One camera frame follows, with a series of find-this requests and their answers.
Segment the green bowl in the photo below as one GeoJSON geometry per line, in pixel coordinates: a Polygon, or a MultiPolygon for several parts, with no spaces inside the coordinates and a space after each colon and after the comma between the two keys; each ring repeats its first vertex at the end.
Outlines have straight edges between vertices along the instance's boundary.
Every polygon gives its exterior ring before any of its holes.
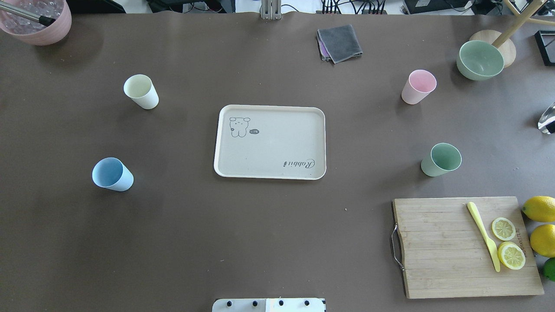
{"type": "Polygon", "coordinates": [[[484,81],[501,73],[505,61],[501,52],[492,44],[468,41],[460,47],[456,65],[464,77],[484,81]]]}

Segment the aluminium frame post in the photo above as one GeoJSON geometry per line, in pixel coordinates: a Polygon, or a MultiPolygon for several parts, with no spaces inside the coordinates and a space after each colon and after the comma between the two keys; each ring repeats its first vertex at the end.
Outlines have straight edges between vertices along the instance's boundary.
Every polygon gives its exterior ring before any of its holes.
{"type": "Polygon", "coordinates": [[[262,0],[260,13],[263,20],[280,20],[281,0],[262,0]]]}

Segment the green lime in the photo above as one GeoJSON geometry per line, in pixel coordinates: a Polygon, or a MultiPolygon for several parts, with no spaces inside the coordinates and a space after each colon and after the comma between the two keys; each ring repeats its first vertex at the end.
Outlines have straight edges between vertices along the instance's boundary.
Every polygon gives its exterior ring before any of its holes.
{"type": "Polygon", "coordinates": [[[550,257],[543,265],[542,272],[545,278],[555,282],[555,258],[550,257]]]}

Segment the yellow plastic knife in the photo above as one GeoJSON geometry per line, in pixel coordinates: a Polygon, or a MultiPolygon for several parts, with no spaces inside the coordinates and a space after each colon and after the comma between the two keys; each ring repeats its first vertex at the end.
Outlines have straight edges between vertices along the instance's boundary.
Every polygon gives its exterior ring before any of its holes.
{"type": "Polygon", "coordinates": [[[478,211],[477,205],[474,202],[470,201],[467,203],[467,208],[475,224],[479,229],[480,235],[484,239],[484,242],[486,244],[486,247],[488,249],[488,252],[492,260],[492,264],[494,266],[494,270],[499,273],[501,271],[501,261],[499,260],[497,255],[497,251],[498,251],[497,245],[493,241],[493,239],[489,237],[486,231],[486,228],[484,226],[483,220],[481,218],[480,212],[478,211]]]}

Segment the lemon half outer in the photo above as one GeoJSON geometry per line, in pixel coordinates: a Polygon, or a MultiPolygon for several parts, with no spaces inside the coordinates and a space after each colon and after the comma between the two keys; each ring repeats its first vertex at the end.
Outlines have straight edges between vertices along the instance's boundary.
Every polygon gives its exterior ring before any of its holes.
{"type": "Polygon", "coordinates": [[[501,243],[497,255],[500,262],[509,269],[519,270],[525,266],[525,253],[515,243],[509,241],[501,243]]]}

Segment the wooden cutting board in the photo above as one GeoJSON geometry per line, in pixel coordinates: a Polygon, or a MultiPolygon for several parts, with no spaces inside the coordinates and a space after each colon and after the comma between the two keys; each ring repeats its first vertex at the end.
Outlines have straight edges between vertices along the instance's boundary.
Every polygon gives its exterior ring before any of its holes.
{"type": "Polygon", "coordinates": [[[409,299],[539,296],[544,293],[516,197],[398,198],[393,202],[409,299]],[[477,205],[490,237],[495,218],[516,227],[512,239],[525,253],[520,270],[494,270],[487,245],[467,208],[477,205]]]}

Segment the metal scoop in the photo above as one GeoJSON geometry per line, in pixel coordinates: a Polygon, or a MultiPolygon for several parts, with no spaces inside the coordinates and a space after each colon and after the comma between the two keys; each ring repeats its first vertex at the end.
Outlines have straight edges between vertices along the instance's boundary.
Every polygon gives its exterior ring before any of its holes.
{"type": "Polygon", "coordinates": [[[555,134],[555,103],[541,115],[538,129],[545,134],[555,134]]]}

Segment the lemon half near knife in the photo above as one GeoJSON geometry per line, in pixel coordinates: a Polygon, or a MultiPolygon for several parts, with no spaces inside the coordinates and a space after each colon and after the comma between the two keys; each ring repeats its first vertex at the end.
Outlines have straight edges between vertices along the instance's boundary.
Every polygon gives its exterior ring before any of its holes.
{"type": "Polygon", "coordinates": [[[495,218],[491,228],[493,235],[501,241],[511,241],[516,235],[515,225],[504,217],[495,218]]]}

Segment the blue cup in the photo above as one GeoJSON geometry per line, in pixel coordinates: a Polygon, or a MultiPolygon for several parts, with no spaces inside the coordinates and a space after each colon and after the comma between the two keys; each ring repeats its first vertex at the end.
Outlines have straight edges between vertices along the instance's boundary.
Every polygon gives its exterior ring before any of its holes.
{"type": "Polygon", "coordinates": [[[134,176],[119,159],[108,157],[95,164],[92,180],[99,187],[122,192],[133,185],[134,176]]]}

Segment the cream cup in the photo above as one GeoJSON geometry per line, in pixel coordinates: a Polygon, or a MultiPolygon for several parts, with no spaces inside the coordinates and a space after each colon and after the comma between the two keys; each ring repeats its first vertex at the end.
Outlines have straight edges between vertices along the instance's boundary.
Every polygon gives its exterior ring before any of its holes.
{"type": "Polygon", "coordinates": [[[124,83],[123,91],[143,109],[153,109],[159,103],[158,93],[150,77],[146,75],[137,74],[129,77],[124,83]]]}

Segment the whole lemon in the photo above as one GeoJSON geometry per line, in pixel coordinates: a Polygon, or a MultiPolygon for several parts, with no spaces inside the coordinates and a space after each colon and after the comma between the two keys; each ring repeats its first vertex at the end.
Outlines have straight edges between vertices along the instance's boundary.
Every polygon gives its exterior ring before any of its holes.
{"type": "Polygon", "coordinates": [[[537,226],[530,235],[531,248],[541,256],[555,257],[555,226],[537,226]]]}
{"type": "Polygon", "coordinates": [[[523,204],[522,211],[533,221],[553,222],[555,221],[555,198],[531,197],[523,204]]]}

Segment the wooden cup stand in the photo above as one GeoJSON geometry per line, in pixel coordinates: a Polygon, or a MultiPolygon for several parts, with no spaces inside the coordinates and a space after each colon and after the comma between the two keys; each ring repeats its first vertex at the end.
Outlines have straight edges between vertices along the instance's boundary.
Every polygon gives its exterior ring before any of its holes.
{"type": "Polygon", "coordinates": [[[509,0],[504,0],[503,3],[515,15],[516,20],[505,32],[500,33],[496,30],[480,30],[470,37],[470,41],[484,41],[492,44],[498,49],[504,59],[504,67],[509,67],[516,58],[515,44],[510,40],[510,37],[518,30],[524,23],[538,23],[548,26],[554,26],[555,22],[547,20],[539,20],[532,18],[533,14],[539,10],[544,4],[545,0],[534,0],[525,8],[523,12],[519,12],[509,0]]]}

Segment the green cup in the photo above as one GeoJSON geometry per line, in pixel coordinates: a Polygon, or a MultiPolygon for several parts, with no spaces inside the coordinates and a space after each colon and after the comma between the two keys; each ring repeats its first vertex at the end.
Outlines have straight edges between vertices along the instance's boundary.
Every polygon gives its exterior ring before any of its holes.
{"type": "Polygon", "coordinates": [[[456,170],[462,163],[462,156],[455,146],[438,143],[421,162],[421,169],[427,176],[440,176],[456,170]]]}

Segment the beige rabbit tray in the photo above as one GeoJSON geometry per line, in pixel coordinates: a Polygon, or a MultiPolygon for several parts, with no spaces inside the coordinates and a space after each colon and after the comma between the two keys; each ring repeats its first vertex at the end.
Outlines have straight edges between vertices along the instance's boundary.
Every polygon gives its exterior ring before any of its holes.
{"type": "Polygon", "coordinates": [[[226,105],[213,166],[224,177],[320,179],[326,172],[325,115],[314,107],[226,105]]]}

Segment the white pillar base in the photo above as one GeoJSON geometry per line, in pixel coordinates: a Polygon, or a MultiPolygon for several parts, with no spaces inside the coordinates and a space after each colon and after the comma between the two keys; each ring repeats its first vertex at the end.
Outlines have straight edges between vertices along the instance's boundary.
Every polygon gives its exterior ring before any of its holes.
{"type": "Polygon", "coordinates": [[[321,298],[218,299],[212,312],[325,312],[321,298]]]}

